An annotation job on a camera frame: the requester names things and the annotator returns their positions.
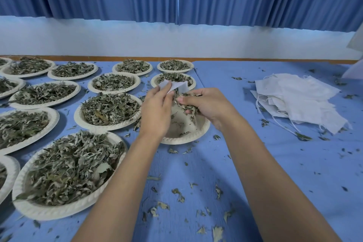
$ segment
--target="person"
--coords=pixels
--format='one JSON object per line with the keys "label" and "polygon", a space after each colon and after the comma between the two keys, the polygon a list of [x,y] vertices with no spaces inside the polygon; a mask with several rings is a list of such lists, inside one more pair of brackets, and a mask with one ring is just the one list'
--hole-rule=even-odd
{"label": "person", "polygon": [[[167,93],[170,88],[171,83],[147,93],[139,135],[73,242],[131,241],[152,159],[169,129],[174,95]],[[202,96],[179,97],[177,101],[198,107],[222,132],[262,239],[341,241],[224,95],[216,88],[192,92]]]}

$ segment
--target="wall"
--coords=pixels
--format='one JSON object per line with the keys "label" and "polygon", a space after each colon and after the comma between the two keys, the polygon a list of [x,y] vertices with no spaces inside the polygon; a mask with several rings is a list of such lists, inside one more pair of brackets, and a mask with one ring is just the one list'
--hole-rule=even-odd
{"label": "wall", "polygon": [[353,34],[0,16],[0,55],[359,59]]}

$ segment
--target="person's right hand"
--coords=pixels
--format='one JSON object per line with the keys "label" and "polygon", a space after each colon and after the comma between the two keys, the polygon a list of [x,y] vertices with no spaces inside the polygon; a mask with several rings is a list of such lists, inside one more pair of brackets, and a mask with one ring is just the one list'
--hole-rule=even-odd
{"label": "person's right hand", "polygon": [[188,96],[178,97],[180,104],[193,105],[220,130],[224,120],[232,118],[239,113],[217,88],[200,88],[188,92],[188,94],[202,94],[200,97]]}

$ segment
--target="plate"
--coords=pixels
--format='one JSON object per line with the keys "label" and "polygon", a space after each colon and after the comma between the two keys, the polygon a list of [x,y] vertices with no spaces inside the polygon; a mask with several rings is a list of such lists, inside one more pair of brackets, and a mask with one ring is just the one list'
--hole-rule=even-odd
{"label": "plate", "polygon": [[[11,101],[15,100],[15,96],[16,96],[16,94],[18,94],[18,92],[16,92],[14,95],[12,95],[10,97],[9,106],[14,107],[16,109],[36,109],[36,108],[50,107],[50,106],[54,106],[54,105],[60,104],[62,102],[65,102],[65,101],[69,100],[70,98],[73,98],[75,95],[77,95],[81,91],[81,86],[78,83],[71,81],[71,80],[55,80],[55,81],[48,81],[48,82],[44,82],[44,83],[57,83],[57,84],[64,83],[67,85],[75,85],[76,87],[72,93],[70,93],[68,96],[66,96],[64,98],[55,100],[53,102],[46,102],[46,103],[42,103],[42,104],[32,104],[32,105],[25,105],[25,104],[19,104],[17,102],[11,102]],[[35,84],[32,86],[38,86],[38,85],[42,85],[44,83],[38,83],[38,84]]]}
{"label": "plate", "polygon": [[[151,80],[150,80],[150,84],[152,85],[152,87],[156,87],[156,86],[158,86],[159,85],[159,83],[157,83],[157,81],[158,81],[158,79],[160,78],[160,76],[161,76],[162,74],[157,74],[156,76],[154,76]],[[197,85],[197,82],[195,81],[195,79],[192,77],[192,76],[190,76],[190,75],[188,75],[188,74],[183,74],[183,75],[185,75],[185,76],[187,76],[187,77],[191,77],[192,78],[192,81],[193,81],[193,83],[188,87],[188,89],[189,90],[192,90],[192,89],[194,89],[194,87],[196,87],[196,85]]]}
{"label": "plate", "polygon": [[139,78],[138,75],[136,74],[131,74],[131,73],[127,73],[127,72],[117,72],[117,73],[106,73],[104,74],[105,76],[109,76],[111,74],[119,74],[121,76],[128,76],[128,77],[134,77],[135,78],[135,84],[133,84],[132,86],[128,87],[128,88],[124,88],[124,89],[120,89],[120,90],[114,90],[114,91],[102,91],[102,90],[98,90],[96,88],[94,88],[92,86],[92,82],[93,80],[97,79],[99,76],[94,77],[93,79],[91,79],[88,82],[88,89],[93,92],[93,93],[103,93],[103,94],[119,94],[119,93],[125,93],[127,91],[130,91],[136,87],[138,87],[138,85],[141,83],[141,79]]}
{"label": "plate", "polygon": [[[138,104],[142,105],[142,101],[133,96],[133,95],[130,95],[130,98],[132,98],[133,100],[136,100]],[[126,127],[128,125],[131,125],[133,124],[134,122],[136,122],[140,117],[141,117],[141,109],[139,109],[138,112],[136,112],[136,114],[128,119],[127,121],[123,121],[119,124],[113,124],[113,125],[94,125],[94,124],[89,124],[88,122],[86,122],[84,120],[84,117],[81,113],[81,108],[82,108],[82,104],[80,106],[78,106],[78,108],[76,109],[75,113],[74,113],[74,121],[77,125],[79,125],[80,127],[83,127],[85,129],[88,129],[90,131],[110,131],[110,130],[116,130],[116,129],[120,129],[120,128],[123,128],[123,127]]]}
{"label": "plate", "polygon": [[[104,134],[105,132],[93,132],[93,134]],[[125,152],[121,155],[119,163],[117,167],[119,167],[120,163],[126,156],[127,152],[127,146],[125,142],[116,134],[113,134],[111,132],[106,132],[107,138],[110,140],[110,142],[116,144],[122,142],[125,146]],[[26,177],[29,173],[29,170],[31,166],[34,164],[35,160],[38,158],[38,156],[43,153],[45,150],[42,149],[38,152],[36,152],[33,157],[25,164],[25,166],[21,169],[18,177],[15,180],[15,184],[13,187],[13,193],[12,193],[12,200],[15,208],[25,215],[26,217],[29,217],[34,220],[54,220],[54,219],[60,219],[64,218],[70,215],[73,215],[75,213],[81,212],[82,210],[90,207],[94,203],[96,203],[98,197],[103,192],[107,184],[109,183],[112,176],[96,191],[91,193],[90,195],[76,201],[70,204],[66,204],[63,206],[43,206],[39,204],[32,203],[27,200],[18,200],[14,201],[16,196],[18,196],[21,193],[25,192],[25,181]]]}
{"label": "plate", "polygon": [[165,69],[162,69],[160,67],[161,63],[163,63],[163,61],[161,61],[158,65],[157,65],[157,68],[162,71],[162,72],[166,72],[166,73],[184,73],[184,72],[188,72],[189,70],[192,70],[194,68],[194,65],[193,63],[191,63],[190,61],[187,61],[187,60],[181,60],[181,59],[175,59],[175,61],[181,61],[181,62],[184,62],[186,64],[188,64],[190,66],[190,68],[188,69],[184,69],[184,70],[176,70],[176,71],[173,71],[173,70],[165,70]]}
{"label": "plate", "polygon": [[[145,61],[145,62],[149,65],[149,69],[146,70],[146,71],[144,71],[144,72],[141,72],[141,73],[135,73],[135,75],[142,76],[143,74],[147,74],[147,73],[150,73],[152,71],[152,65],[150,63],[148,63],[147,61]],[[116,70],[117,69],[117,65],[119,65],[119,64],[123,64],[123,61],[120,62],[120,63],[117,63],[117,64],[113,65],[113,67],[112,67],[112,73],[124,73],[124,72],[119,72],[119,71]]]}
{"label": "plate", "polygon": [[79,79],[86,78],[97,72],[98,66],[96,64],[90,63],[90,62],[85,62],[85,64],[93,65],[93,70],[86,74],[80,74],[79,76],[74,76],[74,77],[57,77],[57,76],[53,75],[53,70],[51,70],[51,71],[48,71],[48,77],[51,79],[54,79],[54,80],[79,80]]}
{"label": "plate", "polygon": [[15,183],[15,179],[20,171],[19,162],[10,156],[0,156],[0,164],[6,168],[6,180],[0,189],[0,204],[6,199]]}
{"label": "plate", "polygon": [[[11,110],[11,111],[7,111],[7,112],[4,112],[4,113],[1,113],[0,114],[0,117],[9,115],[9,114],[14,113],[16,111],[17,110]],[[7,147],[7,148],[0,149],[0,156],[5,155],[5,154],[12,153],[12,152],[14,152],[16,150],[19,150],[21,148],[27,147],[28,145],[36,142],[40,138],[42,138],[45,135],[47,135],[57,125],[57,123],[59,121],[59,113],[58,113],[58,111],[57,110],[54,110],[52,108],[49,108],[49,107],[44,107],[44,108],[39,108],[39,109],[32,109],[32,110],[22,110],[22,111],[25,111],[27,113],[45,111],[45,112],[48,113],[49,123],[48,123],[48,125],[41,132],[35,134],[33,137],[30,137],[29,139],[26,139],[25,141],[22,141],[20,143],[17,143],[15,145],[12,145],[11,147]]]}
{"label": "plate", "polygon": [[49,66],[49,68],[47,68],[43,71],[39,71],[36,73],[31,73],[31,74],[9,74],[9,68],[10,68],[10,64],[9,64],[0,69],[0,75],[6,77],[8,79],[10,79],[10,78],[30,78],[30,77],[40,76],[42,74],[47,73],[49,70],[52,70],[56,66],[54,61],[47,60],[47,59],[44,59],[44,61],[48,62],[50,64],[50,66]]}
{"label": "plate", "polygon": [[6,64],[0,66],[0,69],[4,68],[5,66],[10,65],[13,62],[13,60],[9,57],[0,57],[0,59],[7,61]]}
{"label": "plate", "polygon": [[[202,137],[211,126],[211,122],[202,115],[195,115],[196,125],[194,125],[191,121],[191,115],[185,115],[184,110],[175,103],[171,107],[171,114],[174,117],[171,119],[170,128],[161,141],[167,145],[179,145],[195,141]],[[180,137],[180,134],[184,132],[190,133]]]}
{"label": "plate", "polygon": [[0,99],[2,98],[5,98],[7,96],[10,96],[12,95],[13,93],[19,91],[21,88],[23,88],[26,84],[26,81],[25,80],[22,80],[22,79],[18,79],[18,78],[11,78],[11,79],[8,79],[10,80],[11,82],[14,82],[17,84],[16,87],[14,87],[13,89],[10,89],[4,93],[0,93]]}

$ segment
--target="blue table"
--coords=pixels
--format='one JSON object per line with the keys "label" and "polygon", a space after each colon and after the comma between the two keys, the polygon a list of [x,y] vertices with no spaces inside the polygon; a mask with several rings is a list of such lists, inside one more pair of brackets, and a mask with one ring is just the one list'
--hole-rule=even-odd
{"label": "blue table", "polygon": [[[98,72],[77,81],[84,89],[88,81],[101,73],[111,72],[116,62],[97,62],[100,67]],[[142,76],[144,84],[130,91],[135,96],[145,95],[150,86],[147,81],[160,72],[156,69],[157,62],[151,62],[154,69],[149,77]],[[315,206],[323,213],[325,218],[333,226],[334,230],[344,241],[360,241],[363,235],[363,177],[361,146],[362,128],[360,122],[363,120],[363,105],[361,97],[353,100],[343,99],[346,94],[360,94],[361,83],[359,81],[348,81],[343,92],[332,98],[331,102],[337,106],[338,112],[347,118],[353,125],[353,130],[345,131],[336,136],[328,136],[331,141],[318,139],[318,128],[314,125],[299,125],[303,134],[313,137],[312,142],[298,141],[295,136],[283,130],[270,121],[270,125],[261,127],[261,114],[257,114],[254,106],[254,98],[249,92],[254,84],[247,80],[262,79],[272,73],[291,73],[300,76],[311,74],[312,76],[332,84],[333,74],[342,73],[343,66],[324,63],[279,63],[279,62],[239,62],[239,61],[196,61],[195,71],[188,74],[195,78],[197,88],[218,87],[233,103],[238,111],[250,122],[261,139],[266,143],[269,151],[277,161],[284,167],[287,173],[309,197]],[[315,69],[315,74],[308,72]],[[246,78],[234,80],[231,77]],[[50,81],[43,75],[33,79],[27,79],[30,84]],[[48,143],[66,134],[79,130],[67,130],[75,125],[73,114],[80,103],[96,94],[85,90],[65,103],[53,107],[60,113],[60,121],[48,135],[38,142],[16,151],[11,156],[17,158],[21,166],[29,160],[35,151],[46,146]],[[1,108],[0,112],[11,108]],[[288,125],[288,121],[279,120]],[[131,133],[129,138],[123,137],[129,146],[138,133],[129,128],[114,131],[124,136]],[[220,141],[215,141],[213,135],[221,136]],[[173,149],[179,154],[169,154],[167,145],[160,145],[152,162],[149,175],[161,174],[161,181],[147,181],[140,205],[138,219],[134,231],[134,241],[212,241],[212,227],[222,226],[223,237],[227,241],[262,241],[257,226],[248,207],[246,196],[240,184],[237,172],[229,154],[226,143],[219,131],[213,126],[198,140],[198,143],[178,145]],[[182,155],[184,151],[192,147],[192,153]],[[197,183],[193,189],[190,183]],[[217,200],[215,184],[223,190],[224,194]],[[178,188],[185,202],[177,202],[178,196],[171,190]],[[36,228],[32,220],[21,217],[14,210],[10,197],[0,206],[0,227],[5,228],[1,234],[3,237],[13,234],[11,241],[70,241],[80,224],[84,221],[90,208],[71,217],[60,220],[41,222],[40,229]],[[158,209],[159,217],[153,218],[148,214],[147,222],[142,221],[142,212],[155,206],[157,201],[170,205],[170,210]],[[211,211],[208,216],[205,207]],[[237,210],[225,223],[223,215],[231,207]],[[197,210],[203,210],[206,216]],[[196,234],[197,230],[204,225],[207,234]]]}

